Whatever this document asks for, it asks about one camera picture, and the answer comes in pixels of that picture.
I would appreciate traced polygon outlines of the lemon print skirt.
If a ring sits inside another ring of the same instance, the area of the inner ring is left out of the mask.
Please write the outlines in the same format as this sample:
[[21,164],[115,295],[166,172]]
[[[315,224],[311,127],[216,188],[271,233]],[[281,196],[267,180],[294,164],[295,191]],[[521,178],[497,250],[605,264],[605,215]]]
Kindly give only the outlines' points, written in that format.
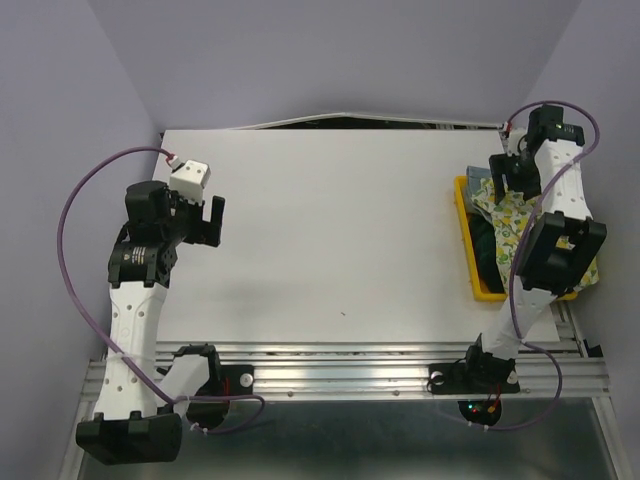
[[519,192],[507,191],[499,204],[495,203],[495,190],[491,178],[482,178],[470,189],[474,207],[483,214],[494,229],[496,266],[505,291],[511,265],[522,232],[533,211],[537,198],[523,199]]

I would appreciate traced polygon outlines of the light blue denim skirt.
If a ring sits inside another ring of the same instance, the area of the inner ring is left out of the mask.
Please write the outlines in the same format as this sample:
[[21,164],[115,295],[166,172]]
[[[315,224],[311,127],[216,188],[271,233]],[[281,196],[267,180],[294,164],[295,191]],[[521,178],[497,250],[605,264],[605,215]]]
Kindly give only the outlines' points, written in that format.
[[488,168],[469,165],[466,167],[465,177],[466,186],[462,188],[465,210],[470,214],[479,214],[472,197],[481,191],[482,181],[491,178],[491,171]]

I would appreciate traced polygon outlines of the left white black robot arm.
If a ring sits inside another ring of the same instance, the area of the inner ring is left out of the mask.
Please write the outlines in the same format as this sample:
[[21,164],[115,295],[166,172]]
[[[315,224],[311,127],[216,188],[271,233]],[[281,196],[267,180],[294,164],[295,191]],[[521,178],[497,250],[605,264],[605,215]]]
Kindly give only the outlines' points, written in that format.
[[126,190],[128,220],[108,263],[114,347],[93,417],[76,427],[77,445],[105,465],[172,462],[189,399],[223,385],[212,345],[183,346],[151,387],[160,314],[181,243],[216,247],[225,201],[204,220],[203,180],[145,181]]

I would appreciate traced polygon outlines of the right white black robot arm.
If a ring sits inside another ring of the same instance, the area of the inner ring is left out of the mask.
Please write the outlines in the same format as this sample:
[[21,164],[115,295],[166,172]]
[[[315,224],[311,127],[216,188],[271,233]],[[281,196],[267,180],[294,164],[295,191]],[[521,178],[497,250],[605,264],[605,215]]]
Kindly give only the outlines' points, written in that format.
[[498,318],[460,366],[461,381],[472,390],[514,379],[531,327],[549,305],[578,287],[606,239],[607,227],[594,220],[582,182],[580,162],[594,147],[581,126],[565,121],[567,106],[557,100],[526,105],[524,133],[507,128],[507,151],[489,159],[496,204],[513,191],[534,205],[516,244]]

